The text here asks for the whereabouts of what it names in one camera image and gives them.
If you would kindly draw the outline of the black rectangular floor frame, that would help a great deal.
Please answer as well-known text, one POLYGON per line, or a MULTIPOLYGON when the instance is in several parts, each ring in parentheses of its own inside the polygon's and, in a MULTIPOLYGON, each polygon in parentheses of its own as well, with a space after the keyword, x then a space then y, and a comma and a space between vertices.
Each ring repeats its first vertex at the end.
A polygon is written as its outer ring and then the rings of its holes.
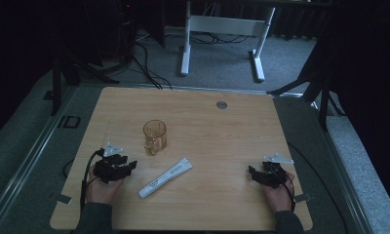
POLYGON ((59 122, 58 127, 61 129, 76 129, 81 123, 81 118, 78 116, 65 116, 63 115, 59 122))

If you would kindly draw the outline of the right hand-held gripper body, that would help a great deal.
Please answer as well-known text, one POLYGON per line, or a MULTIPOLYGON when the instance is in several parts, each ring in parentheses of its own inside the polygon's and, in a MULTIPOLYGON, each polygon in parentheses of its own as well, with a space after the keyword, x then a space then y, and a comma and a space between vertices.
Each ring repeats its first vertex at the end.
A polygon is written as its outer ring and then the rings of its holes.
POLYGON ((279 153, 270 156, 264 156, 262 161, 262 172, 257 175, 257 181, 260 184, 277 188, 284 184, 288 177, 282 165, 293 165, 294 160, 287 158, 279 153))

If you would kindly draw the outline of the person's right hand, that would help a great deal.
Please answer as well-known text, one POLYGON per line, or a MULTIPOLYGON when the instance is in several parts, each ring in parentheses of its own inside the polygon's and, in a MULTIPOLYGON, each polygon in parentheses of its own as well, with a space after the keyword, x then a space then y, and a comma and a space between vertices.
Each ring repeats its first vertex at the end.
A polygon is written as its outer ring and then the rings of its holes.
POLYGON ((266 185, 261 186, 269 207, 274 213, 293 210, 293 179, 294 176, 291 173, 287 173, 287 181, 283 185, 280 185, 277 188, 266 185))

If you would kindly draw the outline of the black metal stand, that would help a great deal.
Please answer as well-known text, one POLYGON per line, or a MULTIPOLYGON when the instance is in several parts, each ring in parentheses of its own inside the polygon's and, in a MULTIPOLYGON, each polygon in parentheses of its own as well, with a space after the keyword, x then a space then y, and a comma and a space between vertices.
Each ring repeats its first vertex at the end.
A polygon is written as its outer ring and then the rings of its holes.
POLYGON ((333 49, 329 53, 314 50, 306 63, 304 63, 304 66, 295 81, 290 82, 279 89, 268 91, 267 94, 280 96, 293 88, 308 83, 308 87, 301 98, 306 102, 311 102, 314 101, 317 96, 321 96, 318 122, 322 129, 326 131, 328 129, 327 116, 329 100, 331 99, 330 91, 333 67, 338 57, 339 49, 333 49))
POLYGON ((98 78, 100 81, 109 84, 118 84, 118 81, 115 81, 102 72, 97 71, 90 65, 81 61, 79 58, 75 57, 69 50, 64 47, 57 47, 54 50, 54 60, 52 63, 53 66, 53 89, 51 92, 51 99, 53 101, 53 107, 51 115, 54 116, 58 113, 61 103, 61 77, 64 77, 65 81, 70 86, 78 86, 81 82, 80 75, 78 73, 78 67, 85 70, 87 73, 98 78))

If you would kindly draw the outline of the dark device with red light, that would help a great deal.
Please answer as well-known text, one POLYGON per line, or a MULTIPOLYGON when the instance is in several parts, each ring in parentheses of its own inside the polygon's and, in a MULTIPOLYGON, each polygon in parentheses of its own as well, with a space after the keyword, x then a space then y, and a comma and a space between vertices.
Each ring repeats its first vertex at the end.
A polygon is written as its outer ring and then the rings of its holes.
POLYGON ((137 35, 137 5, 135 0, 115 0, 121 37, 121 55, 130 60, 137 35))

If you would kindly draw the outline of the person's left hand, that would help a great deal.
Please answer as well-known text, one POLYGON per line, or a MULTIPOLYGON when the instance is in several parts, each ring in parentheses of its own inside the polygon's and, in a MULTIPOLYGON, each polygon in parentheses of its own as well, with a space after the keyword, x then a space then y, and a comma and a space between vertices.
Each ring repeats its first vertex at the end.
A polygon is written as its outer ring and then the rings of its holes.
POLYGON ((86 187, 86 202, 111 205, 120 187, 124 184, 124 179, 102 182, 95 174, 95 165, 89 169, 89 179, 86 187))

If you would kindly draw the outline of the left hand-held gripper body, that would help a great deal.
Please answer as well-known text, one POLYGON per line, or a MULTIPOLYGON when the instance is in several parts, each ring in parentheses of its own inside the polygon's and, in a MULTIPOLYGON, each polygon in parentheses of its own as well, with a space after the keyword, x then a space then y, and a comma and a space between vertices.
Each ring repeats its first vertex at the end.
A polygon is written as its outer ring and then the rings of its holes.
POLYGON ((103 148, 101 159, 96 162, 95 170, 94 170, 94 174, 102 182, 108 183, 109 181, 122 179, 118 177, 118 168, 128 164, 127 163, 122 165, 112 164, 113 156, 116 154, 121 155, 122 152, 123 152, 122 147, 118 147, 112 144, 110 141, 103 148))

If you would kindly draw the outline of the white toothpaste tube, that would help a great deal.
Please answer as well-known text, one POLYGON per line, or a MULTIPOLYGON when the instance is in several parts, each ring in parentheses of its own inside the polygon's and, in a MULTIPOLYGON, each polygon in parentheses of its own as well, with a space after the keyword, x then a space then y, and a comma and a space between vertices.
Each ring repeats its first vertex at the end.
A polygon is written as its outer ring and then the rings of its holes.
POLYGON ((139 197, 141 199, 148 197, 149 195, 157 191, 160 187, 162 187, 172 179, 189 171, 191 168, 192 165, 186 158, 181 159, 163 174, 159 175, 158 177, 150 181, 148 184, 146 184, 144 187, 142 187, 138 192, 139 197))

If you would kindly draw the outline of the metal floor rail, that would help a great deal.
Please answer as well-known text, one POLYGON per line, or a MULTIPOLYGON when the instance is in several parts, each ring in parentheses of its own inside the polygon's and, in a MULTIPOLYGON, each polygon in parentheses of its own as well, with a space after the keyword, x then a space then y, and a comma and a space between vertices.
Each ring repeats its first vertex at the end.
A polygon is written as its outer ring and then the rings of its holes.
POLYGON ((9 179, 7 185, 0 195, 0 226, 5 216, 8 214, 11 206, 19 196, 21 189, 24 187, 31 171, 39 160, 44 148, 49 142, 51 135, 55 131, 66 106, 70 103, 75 87, 69 87, 61 98, 60 106, 53 116, 49 116, 48 120, 38 135, 38 138, 33 142, 29 151, 22 157, 18 167, 14 170, 13 175, 9 179))

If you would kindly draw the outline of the white desk frame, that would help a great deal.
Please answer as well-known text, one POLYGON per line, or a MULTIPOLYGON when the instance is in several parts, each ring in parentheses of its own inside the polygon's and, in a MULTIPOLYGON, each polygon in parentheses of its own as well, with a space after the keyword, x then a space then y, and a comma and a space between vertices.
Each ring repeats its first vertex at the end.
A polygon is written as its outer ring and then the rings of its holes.
POLYGON ((191 13, 191 2, 186 2, 184 47, 181 61, 180 74, 186 76, 189 73, 191 45, 190 34, 192 32, 207 32, 217 34, 231 34, 241 36, 253 36, 258 38, 257 47, 251 51, 252 65, 258 82, 265 80, 261 62, 261 52, 264 47, 268 31, 276 8, 270 7, 265 19, 233 19, 221 17, 198 16, 191 13))

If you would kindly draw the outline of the amber transparent cup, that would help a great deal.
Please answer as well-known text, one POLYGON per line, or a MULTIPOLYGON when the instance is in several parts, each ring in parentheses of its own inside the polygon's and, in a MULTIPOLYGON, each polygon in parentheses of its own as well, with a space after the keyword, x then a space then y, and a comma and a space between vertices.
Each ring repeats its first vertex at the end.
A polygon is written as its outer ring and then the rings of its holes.
POLYGON ((167 145, 167 126, 161 120, 150 120, 143 126, 144 149, 150 156, 156 155, 167 145))

